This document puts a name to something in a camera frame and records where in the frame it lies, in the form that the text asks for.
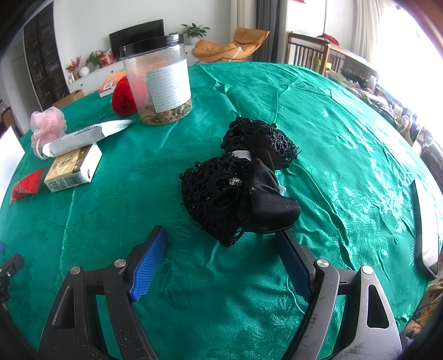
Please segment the blue red snack packet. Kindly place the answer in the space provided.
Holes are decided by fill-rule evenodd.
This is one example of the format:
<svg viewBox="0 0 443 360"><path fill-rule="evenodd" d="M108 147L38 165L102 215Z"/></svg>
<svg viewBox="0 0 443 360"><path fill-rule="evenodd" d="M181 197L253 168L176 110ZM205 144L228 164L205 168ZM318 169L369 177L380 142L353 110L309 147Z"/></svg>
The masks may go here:
<svg viewBox="0 0 443 360"><path fill-rule="evenodd" d="M39 190L44 168L40 168L17 181L11 191L10 204L17 202L29 195L36 194Z"/></svg>

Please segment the yellow white tissue box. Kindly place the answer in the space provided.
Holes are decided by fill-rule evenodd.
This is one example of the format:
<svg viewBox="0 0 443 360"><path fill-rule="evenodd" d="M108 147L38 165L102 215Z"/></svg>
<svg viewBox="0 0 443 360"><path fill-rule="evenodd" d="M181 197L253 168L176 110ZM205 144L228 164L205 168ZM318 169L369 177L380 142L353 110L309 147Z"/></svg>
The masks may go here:
<svg viewBox="0 0 443 360"><path fill-rule="evenodd" d="M102 152L96 143L58 156L43 183L54 193L92 181Z"/></svg>

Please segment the pink mesh bath sponge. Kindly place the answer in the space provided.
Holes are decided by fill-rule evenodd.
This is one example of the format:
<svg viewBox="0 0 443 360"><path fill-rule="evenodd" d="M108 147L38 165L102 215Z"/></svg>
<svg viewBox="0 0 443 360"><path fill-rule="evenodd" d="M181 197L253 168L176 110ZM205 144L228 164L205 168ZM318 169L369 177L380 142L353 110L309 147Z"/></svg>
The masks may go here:
<svg viewBox="0 0 443 360"><path fill-rule="evenodd" d="M60 139L67 130L65 116L56 107L50 107L43 112L33 112L30 127L32 131L31 147L35 156L41 160L47 158L43 155L43 146Z"/></svg>

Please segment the silver foil packet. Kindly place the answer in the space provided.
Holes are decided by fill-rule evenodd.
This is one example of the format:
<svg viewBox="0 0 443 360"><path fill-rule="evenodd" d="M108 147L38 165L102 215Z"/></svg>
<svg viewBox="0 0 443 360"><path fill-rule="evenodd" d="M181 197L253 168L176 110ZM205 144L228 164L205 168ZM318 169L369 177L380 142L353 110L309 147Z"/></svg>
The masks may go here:
<svg viewBox="0 0 443 360"><path fill-rule="evenodd" d="M41 150L38 150L38 157L41 159L56 158L70 151L97 143L106 137L125 130L133 123L134 121L131 119L122 119L90 125L43 145Z"/></svg>

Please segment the black lace hair net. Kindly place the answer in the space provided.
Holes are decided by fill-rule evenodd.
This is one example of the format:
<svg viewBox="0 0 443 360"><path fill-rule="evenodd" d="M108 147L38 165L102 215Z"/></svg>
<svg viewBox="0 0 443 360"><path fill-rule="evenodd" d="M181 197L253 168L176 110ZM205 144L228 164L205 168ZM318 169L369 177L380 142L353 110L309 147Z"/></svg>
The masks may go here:
<svg viewBox="0 0 443 360"><path fill-rule="evenodd" d="M275 173L297 159L293 141L274 124L238 117L220 147L220 156L179 174L182 202L192 218L225 247L244 233L291 228L301 206L285 196Z"/></svg>

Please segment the white cardboard box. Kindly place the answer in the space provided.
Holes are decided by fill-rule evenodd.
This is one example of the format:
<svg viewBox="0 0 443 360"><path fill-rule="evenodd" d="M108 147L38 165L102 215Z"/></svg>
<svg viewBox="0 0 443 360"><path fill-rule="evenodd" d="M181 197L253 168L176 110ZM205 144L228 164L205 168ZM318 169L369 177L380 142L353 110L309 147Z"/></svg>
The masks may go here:
<svg viewBox="0 0 443 360"><path fill-rule="evenodd" d="M3 203L11 179L25 154L12 127L1 135L0 151L0 203Z"/></svg>

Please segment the brown cardboard box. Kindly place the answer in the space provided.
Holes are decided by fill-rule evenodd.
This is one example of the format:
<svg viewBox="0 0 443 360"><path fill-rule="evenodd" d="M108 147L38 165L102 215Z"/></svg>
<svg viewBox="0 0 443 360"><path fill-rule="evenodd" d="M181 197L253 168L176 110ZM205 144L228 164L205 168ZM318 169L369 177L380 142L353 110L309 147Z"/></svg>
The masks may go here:
<svg viewBox="0 0 443 360"><path fill-rule="evenodd" d="M78 101L82 97L84 97L83 90L82 89L77 90L77 91L65 96L61 100L56 101L53 104L53 107L56 107L57 109L63 109L67 105L72 104L75 101Z"/></svg>

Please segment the red yarn ball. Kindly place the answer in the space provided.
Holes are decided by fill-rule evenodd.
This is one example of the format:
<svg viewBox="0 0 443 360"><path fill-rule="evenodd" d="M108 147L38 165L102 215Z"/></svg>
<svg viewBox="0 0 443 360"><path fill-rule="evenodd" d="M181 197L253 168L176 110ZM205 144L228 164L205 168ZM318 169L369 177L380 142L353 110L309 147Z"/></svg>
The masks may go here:
<svg viewBox="0 0 443 360"><path fill-rule="evenodd" d="M111 107L113 112L119 116L129 116L137 112L137 105L127 76L121 78L116 84L112 94Z"/></svg>

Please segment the orange book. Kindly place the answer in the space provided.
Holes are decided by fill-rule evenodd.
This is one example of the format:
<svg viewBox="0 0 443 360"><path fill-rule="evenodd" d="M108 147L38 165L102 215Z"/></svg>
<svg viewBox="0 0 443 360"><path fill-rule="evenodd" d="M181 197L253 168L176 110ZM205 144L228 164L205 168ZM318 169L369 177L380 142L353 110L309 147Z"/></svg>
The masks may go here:
<svg viewBox="0 0 443 360"><path fill-rule="evenodd" d="M105 81L102 83L98 94L100 97L106 97L108 95L113 94L118 82L126 76L125 71L120 71L118 73L111 73Z"/></svg>

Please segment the red flower vase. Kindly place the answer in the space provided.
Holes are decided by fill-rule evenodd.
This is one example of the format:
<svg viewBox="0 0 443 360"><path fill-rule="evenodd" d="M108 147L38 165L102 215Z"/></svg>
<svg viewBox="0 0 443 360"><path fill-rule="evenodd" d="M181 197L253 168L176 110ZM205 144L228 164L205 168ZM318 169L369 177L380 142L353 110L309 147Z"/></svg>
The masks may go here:
<svg viewBox="0 0 443 360"><path fill-rule="evenodd" d="M69 79L71 82L79 79L80 62L81 62L81 57L77 56L75 59L72 59L70 63L65 67L65 70L68 72Z"/></svg>

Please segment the dark bookshelf cabinet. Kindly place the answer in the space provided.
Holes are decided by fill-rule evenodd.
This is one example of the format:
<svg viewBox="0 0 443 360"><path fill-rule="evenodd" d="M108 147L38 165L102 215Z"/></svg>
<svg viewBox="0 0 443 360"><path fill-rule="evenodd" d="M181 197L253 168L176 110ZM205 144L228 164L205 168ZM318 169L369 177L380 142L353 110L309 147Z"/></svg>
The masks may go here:
<svg viewBox="0 0 443 360"><path fill-rule="evenodd" d="M70 94L56 46L52 2L24 26L23 45L36 98L47 109Z"/></svg>

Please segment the clear jar black lid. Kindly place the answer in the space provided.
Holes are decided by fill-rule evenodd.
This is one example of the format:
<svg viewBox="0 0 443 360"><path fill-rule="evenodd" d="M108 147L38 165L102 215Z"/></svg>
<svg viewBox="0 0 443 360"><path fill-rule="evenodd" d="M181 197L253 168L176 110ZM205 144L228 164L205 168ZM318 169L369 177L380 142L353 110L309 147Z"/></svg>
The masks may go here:
<svg viewBox="0 0 443 360"><path fill-rule="evenodd" d="M192 111L192 93L182 34L153 37L120 48L140 120L168 125Z"/></svg>

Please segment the potted green plant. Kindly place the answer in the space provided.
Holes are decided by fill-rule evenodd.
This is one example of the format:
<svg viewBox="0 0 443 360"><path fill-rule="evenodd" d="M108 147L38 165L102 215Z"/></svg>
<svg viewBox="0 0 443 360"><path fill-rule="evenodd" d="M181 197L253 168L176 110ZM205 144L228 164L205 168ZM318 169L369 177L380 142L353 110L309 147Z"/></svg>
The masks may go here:
<svg viewBox="0 0 443 360"><path fill-rule="evenodd" d="M190 25L181 24L182 33L187 37L190 45L195 45L199 40L207 36L210 27L206 25L196 25L191 23Z"/></svg>

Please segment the orange lounge chair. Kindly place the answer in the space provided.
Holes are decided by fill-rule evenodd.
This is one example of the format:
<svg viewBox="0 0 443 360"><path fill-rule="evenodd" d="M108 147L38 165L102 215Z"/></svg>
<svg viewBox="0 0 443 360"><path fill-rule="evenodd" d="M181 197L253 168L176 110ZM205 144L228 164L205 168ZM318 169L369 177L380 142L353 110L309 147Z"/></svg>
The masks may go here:
<svg viewBox="0 0 443 360"><path fill-rule="evenodd" d="M266 30L237 27L233 33L233 40L227 45L201 39L194 45L192 55L206 63L242 62L261 47L269 34Z"/></svg>

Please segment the grey curtain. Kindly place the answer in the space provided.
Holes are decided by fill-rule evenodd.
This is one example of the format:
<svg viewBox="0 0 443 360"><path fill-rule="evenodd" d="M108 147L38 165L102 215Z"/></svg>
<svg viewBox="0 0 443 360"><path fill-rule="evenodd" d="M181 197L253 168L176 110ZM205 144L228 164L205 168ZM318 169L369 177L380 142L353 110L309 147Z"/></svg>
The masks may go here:
<svg viewBox="0 0 443 360"><path fill-rule="evenodd" d="M269 32L267 39L255 53L260 62L277 63L285 44L287 1L257 0L256 29Z"/></svg>

